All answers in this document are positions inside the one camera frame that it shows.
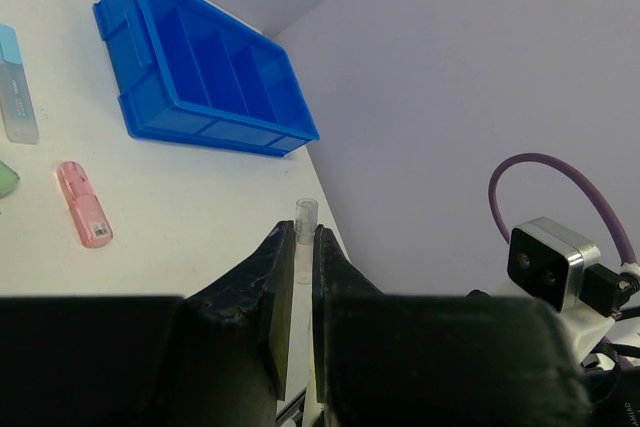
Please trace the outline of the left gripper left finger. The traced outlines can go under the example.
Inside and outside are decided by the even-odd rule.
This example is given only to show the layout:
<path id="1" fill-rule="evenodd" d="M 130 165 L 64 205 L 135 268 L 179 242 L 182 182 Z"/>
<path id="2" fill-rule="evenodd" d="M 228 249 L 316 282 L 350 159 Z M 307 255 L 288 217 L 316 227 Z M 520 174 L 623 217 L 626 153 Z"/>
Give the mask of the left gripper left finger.
<path id="1" fill-rule="evenodd" d="M 286 392 L 295 234 L 180 296 L 5 297 L 5 426 L 272 426 Z"/>

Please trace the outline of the clear pen cap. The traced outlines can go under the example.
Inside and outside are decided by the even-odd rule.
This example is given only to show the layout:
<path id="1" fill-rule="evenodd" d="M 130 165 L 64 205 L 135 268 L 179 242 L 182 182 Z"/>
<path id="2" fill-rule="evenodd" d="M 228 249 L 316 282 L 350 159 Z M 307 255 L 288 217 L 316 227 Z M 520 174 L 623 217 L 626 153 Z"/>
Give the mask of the clear pen cap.
<path id="1" fill-rule="evenodd" d="M 311 283 L 312 258 L 315 231 L 318 225 L 318 202 L 312 198 L 301 198 L 296 202 L 294 229 L 295 281 L 300 285 Z"/>

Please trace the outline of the green correction tape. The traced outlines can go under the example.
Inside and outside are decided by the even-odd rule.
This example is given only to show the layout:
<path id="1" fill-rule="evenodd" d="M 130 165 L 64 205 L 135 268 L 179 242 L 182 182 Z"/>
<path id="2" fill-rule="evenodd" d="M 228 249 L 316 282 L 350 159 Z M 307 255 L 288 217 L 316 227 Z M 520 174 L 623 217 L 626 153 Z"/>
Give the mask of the green correction tape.
<path id="1" fill-rule="evenodd" d="M 20 176 L 6 163 L 0 162 L 0 197 L 11 194 L 19 185 Z"/>

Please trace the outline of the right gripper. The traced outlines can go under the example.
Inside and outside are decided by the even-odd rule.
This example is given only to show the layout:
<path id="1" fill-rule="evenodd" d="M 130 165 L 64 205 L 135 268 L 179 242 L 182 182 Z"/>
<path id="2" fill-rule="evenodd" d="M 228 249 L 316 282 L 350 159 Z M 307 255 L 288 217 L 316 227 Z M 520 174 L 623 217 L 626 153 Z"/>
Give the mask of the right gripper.
<path id="1" fill-rule="evenodd" d="M 639 425 L 639 347 L 604 337 L 581 363 L 589 426 Z"/>

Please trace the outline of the pink correction tape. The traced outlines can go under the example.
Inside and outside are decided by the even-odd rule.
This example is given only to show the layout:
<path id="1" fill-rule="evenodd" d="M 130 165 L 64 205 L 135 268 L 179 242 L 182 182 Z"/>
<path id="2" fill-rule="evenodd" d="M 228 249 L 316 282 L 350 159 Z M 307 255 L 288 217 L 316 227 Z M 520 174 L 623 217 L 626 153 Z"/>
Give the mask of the pink correction tape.
<path id="1" fill-rule="evenodd" d="M 99 248 L 109 244 L 113 230 L 85 170 L 66 161 L 58 166 L 56 175 L 82 245 Z"/>

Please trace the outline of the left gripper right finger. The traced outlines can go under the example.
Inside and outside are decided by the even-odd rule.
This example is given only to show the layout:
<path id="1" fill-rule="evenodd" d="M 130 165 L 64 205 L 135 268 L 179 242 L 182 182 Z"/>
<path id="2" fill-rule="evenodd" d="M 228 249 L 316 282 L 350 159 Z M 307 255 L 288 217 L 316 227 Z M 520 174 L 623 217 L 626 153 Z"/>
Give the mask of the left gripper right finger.
<path id="1" fill-rule="evenodd" d="M 313 350 L 323 426 L 585 426 L 558 316 L 531 298 L 381 292 L 319 227 Z"/>

